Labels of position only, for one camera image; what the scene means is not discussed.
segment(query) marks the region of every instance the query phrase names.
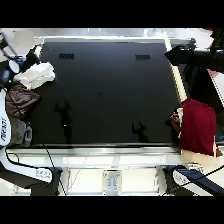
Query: maroon cloth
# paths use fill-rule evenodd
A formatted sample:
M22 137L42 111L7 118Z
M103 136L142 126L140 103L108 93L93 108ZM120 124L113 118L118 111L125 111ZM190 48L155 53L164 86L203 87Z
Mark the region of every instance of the maroon cloth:
M214 156L216 115L213 108L196 100L183 101L179 148Z

